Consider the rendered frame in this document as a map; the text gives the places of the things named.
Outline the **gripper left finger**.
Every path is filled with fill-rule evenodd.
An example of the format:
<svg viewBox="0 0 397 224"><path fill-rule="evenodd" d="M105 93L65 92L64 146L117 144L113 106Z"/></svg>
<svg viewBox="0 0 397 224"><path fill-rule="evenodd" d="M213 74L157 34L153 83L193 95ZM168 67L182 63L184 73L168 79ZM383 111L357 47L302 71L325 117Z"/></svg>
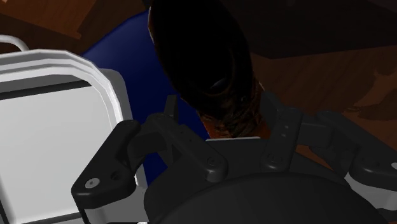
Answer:
<svg viewBox="0 0 397 224"><path fill-rule="evenodd" d="M206 181L226 178L228 162L186 125L178 123L178 98L167 97L164 112L143 124L124 120L116 125L71 188L80 209L96 209L133 194L134 176L147 155L158 153L167 166L189 160Z"/></svg>

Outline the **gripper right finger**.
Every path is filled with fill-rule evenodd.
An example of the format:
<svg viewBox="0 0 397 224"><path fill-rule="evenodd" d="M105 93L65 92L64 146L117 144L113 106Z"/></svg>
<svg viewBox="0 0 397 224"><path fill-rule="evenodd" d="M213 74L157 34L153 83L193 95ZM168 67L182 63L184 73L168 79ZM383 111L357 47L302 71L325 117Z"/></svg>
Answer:
<svg viewBox="0 0 397 224"><path fill-rule="evenodd" d="M262 92L260 112L276 145L304 145L339 175L366 186L397 192L397 151L340 113L315 116L285 106L272 92Z"/></svg>

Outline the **white square tray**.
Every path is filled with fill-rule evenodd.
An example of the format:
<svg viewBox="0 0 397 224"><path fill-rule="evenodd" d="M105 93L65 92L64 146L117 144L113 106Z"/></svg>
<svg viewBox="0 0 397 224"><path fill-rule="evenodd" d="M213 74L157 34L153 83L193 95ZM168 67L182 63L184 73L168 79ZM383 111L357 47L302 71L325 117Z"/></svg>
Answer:
<svg viewBox="0 0 397 224"><path fill-rule="evenodd" d="M122 75L65 50L0 53L0 224L84 224L71 187L132 113Z"/></svg>

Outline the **blue rounded object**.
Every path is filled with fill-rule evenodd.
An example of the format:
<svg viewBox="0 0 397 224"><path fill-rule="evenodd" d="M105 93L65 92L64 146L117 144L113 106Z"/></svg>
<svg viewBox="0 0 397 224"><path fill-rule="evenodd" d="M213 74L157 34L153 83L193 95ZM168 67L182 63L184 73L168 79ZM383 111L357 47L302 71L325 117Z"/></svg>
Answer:
<svg viewBox="0 0 397 224"><path fill-rule="evenodd" d="M82 56L99 68L118 71L126 84L133 119L144 123L162 112L174 95L148 31L148 12L135 15L105 35Z"/></svg>

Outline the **dark brown rounded vase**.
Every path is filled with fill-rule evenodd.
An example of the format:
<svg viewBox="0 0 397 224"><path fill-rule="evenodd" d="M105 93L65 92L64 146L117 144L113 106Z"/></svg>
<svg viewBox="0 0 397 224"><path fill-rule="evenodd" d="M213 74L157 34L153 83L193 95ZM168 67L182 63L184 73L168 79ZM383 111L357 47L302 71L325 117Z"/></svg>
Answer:
<svg viewBox="0 0 397 224"><path fill-rule="evenodd" d="M152 0L148 29L171 85L209 137L269 137L247 41L220 0Z"/></svg>

